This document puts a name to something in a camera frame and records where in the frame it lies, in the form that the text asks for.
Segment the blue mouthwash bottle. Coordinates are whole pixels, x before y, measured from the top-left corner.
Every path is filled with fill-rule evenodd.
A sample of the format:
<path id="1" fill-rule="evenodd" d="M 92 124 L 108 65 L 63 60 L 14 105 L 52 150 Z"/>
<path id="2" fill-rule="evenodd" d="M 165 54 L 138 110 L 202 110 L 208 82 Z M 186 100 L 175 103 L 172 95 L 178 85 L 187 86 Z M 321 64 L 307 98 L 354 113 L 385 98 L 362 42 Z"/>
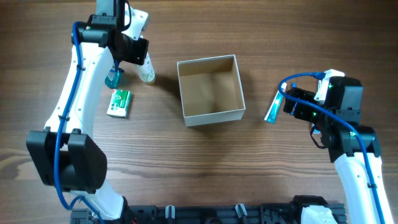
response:
<path id="1" fill-rule="evenodd" d="M 122 68 L 111 69 L 105 79 L 106 86 L 111 89 L 118 89 L 123 74 L 124 70 Z"/>

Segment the white leaf-print cosmetic tube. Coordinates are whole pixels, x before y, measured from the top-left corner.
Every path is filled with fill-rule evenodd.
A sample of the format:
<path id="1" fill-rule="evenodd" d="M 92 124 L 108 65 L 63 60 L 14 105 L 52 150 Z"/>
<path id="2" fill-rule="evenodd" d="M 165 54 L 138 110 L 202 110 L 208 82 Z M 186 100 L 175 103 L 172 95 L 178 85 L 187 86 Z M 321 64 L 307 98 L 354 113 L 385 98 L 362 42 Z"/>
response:
<path id="1" fill-rule="evenodd" d="M 149 53 L 147 53 L 145 57 L 144 64 L 135 65 L 135 68 L 139 78 L 145 84 L 152 84 L 155 82 L 155 71 Z"/>

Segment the teal toothpaste tube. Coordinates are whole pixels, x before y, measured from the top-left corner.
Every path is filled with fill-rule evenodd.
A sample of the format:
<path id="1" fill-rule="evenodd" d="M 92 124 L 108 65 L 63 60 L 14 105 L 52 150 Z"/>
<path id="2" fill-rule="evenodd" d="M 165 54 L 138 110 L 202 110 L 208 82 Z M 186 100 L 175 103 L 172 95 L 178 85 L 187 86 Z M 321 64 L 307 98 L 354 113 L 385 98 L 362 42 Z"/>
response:
<path id="1" fill-rule="evenodd" d="M 283 94 L 279 90 L 277 90 L 277 93 L 275 94 L 275 97 L 270 105 L 270 108 L 264 117 L 264 121 L 267 121 L 268 123 L 271 124 L 275 123 L 283 99 L 284 99 Z"/>

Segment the green white soap box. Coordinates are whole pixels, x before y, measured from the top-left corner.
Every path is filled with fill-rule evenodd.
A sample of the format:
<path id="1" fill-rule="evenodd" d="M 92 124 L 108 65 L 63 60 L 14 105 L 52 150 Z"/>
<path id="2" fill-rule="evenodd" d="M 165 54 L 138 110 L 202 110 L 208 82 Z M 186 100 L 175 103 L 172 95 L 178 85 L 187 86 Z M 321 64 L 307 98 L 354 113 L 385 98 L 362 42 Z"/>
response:
<path id="1" fill-rule="evenodd" d="M 113 89 L 106 114 L 116 118 L 127 118 L 131 96 L 130 91 Z"/>

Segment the blue disposable razor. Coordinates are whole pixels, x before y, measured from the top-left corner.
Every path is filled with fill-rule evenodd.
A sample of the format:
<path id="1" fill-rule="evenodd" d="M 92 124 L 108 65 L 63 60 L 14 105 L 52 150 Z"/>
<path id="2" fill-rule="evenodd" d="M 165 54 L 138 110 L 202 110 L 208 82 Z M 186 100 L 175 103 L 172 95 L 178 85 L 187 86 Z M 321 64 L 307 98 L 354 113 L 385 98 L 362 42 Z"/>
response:
<path id="1" fill-rule="evenodd" d="M 292 93 L 293 89 L 296 88 L 296 87 L 297 87 L 297 84 L 295 82 L 293 82 L 292 83 L 292 88 L 290 89 L 290 92 Z M 292 103 L 293 103 L 293 107 L 292 107 L 292 111 L 289 113 L 289 115 L 294 115 L 294 111 L 295 111 L 295 108 L 296 108 L 296 105 L 297 105 L 296 101 L 292 101 Z"/>

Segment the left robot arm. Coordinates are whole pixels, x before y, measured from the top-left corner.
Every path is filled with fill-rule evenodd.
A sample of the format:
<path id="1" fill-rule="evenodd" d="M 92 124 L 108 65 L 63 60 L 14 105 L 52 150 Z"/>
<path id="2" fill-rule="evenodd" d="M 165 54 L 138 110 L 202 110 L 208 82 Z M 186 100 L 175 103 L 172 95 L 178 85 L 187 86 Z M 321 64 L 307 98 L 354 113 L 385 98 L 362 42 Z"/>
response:
<path id="1" fill-rule="evenodd" d="M 94 223 L 135 223 L 125 197 L 106 180 L 108 162 L 93 140 L 93 123 L 106 77 L 121 62 L 143 65 L 149 42 L 141 37 L 148 14 L 128 1 L 98 1 L 87 21 L 72 26 L 70 68 L 43 130 L 26 146 L 43 184 L 55 188 L 66 210 L 83 202 Z"/>

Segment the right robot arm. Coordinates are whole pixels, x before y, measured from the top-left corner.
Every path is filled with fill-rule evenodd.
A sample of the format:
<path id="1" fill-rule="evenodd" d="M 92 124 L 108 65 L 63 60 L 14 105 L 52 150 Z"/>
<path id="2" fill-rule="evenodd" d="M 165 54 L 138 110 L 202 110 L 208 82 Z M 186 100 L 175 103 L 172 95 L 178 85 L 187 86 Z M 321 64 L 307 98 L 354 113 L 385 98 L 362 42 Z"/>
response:
<path id="1" fill-rule="evenodd" d="M 320 149 L 327 149 L 341 180 L 352 223 L 393 223 L 382 179 L 381 147 L 375 130 L 363 126 L 363 86 L 350 77 L 331 77 L 325 99 L 300 88 L 281 91 L 284 111 L 308 121 L 321 133 Z"/>

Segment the blue white toothbrush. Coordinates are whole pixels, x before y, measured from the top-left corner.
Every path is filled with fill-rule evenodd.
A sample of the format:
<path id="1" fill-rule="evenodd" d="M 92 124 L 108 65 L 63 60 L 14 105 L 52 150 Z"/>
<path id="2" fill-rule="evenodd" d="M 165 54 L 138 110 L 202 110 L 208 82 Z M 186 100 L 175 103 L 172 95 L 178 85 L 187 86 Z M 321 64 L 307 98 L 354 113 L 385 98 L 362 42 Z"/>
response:
<path id="1" fill-rule="evenodd" d="M 320 131 L 315 128 L 315 125 L 312 124 L 313 134 L 320 134 Z"/>

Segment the white open cardboard box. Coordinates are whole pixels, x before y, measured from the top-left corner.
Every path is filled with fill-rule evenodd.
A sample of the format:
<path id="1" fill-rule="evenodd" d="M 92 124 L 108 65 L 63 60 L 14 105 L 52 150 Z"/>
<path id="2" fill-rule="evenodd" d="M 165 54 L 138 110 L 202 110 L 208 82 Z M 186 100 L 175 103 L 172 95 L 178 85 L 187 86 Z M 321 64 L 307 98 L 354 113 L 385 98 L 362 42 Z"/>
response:
<path id="1" fill-rule="evenodd" d="M 186 127 L 236 121 L 246 110 L 235 55 L 177 62 Z"/>

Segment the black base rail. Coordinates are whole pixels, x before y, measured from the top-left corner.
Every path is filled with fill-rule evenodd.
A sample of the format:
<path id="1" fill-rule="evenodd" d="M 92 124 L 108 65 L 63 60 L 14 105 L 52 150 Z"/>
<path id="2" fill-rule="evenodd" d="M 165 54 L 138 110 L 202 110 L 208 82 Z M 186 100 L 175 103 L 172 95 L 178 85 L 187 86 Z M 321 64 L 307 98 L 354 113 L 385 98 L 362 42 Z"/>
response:
<path id="1" fill-rule="evenodd" d="M 115 223 L 316 223 L 303 219 L 298 206 L 288 203 L 225 207 L 130 206 L 126 218 Z"/>

